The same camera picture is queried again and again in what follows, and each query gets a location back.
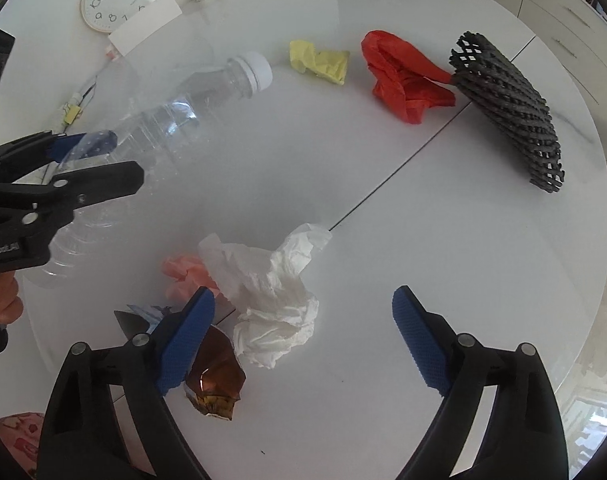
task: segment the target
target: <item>yellow crumpled paper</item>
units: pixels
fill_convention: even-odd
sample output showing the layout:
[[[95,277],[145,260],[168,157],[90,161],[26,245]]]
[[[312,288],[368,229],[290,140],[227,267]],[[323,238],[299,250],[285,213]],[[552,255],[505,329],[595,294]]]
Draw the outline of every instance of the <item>yellow crumpled paper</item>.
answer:
[[[346,81],[349,57],[350,52],[347,50],[317,52],[310,41],[290,42],[290,65],[297,72],[303,74],[306,70],[310,70],[317,76],[337,85],[343,85]]]

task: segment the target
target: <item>brown foil wrapper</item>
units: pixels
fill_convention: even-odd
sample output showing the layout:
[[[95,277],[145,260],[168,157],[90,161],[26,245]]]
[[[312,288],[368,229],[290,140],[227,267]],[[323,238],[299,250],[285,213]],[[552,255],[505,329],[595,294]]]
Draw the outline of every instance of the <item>brown foil wrapper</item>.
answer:
[[[230,339],[218,328],[210,327],[186,377],[186,396],[200,413],[232,420],[234,404],[241,399],[245,381],[246,374]]]

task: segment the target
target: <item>pink crumpled paper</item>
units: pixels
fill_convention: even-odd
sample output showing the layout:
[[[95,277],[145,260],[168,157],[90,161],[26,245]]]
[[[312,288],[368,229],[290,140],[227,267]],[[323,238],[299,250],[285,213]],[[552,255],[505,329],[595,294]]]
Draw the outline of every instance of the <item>pink crumpled paper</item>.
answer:
[[[221,294],[198,256],[182,254],[174,258],[166,258],[162,263],[162,272],[176,280],[166,289],[166,297],[171,301],[186,304],[201,286],[209,288],[215,298]]]

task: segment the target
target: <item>white bottle cap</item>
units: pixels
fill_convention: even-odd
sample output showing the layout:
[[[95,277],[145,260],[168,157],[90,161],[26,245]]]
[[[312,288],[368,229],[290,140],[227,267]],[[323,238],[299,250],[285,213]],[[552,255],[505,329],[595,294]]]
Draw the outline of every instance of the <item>white bottle cap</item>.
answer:
[[[246,52],[234,58],[238,62],[250,80],[252,94],[261,92],[272,84],[272,69],[270,63],[258,52]]]

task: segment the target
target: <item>human hand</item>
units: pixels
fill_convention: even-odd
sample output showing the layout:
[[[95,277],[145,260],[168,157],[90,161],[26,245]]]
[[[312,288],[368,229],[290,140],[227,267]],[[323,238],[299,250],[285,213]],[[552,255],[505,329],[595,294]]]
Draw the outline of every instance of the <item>human hand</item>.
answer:
[[[21,317],[23,303],[17,297],[19,290],[14,272],[0,274],[0,324],[10,324]]]

